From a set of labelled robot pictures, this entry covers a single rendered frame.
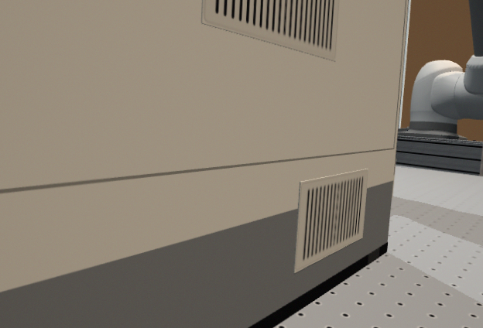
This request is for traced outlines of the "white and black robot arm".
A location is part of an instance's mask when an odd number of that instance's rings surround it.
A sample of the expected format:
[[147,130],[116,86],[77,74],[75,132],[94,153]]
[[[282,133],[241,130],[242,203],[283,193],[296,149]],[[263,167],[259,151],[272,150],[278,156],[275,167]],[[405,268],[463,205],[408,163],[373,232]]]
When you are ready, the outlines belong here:
[[449,60],[422,67],[413,85],[409,127],[399,128],[398,135],[468,140],[457,134],[457,120],[483,120],[483,0],[469,0],[469,7],[474,55],[465,73]]

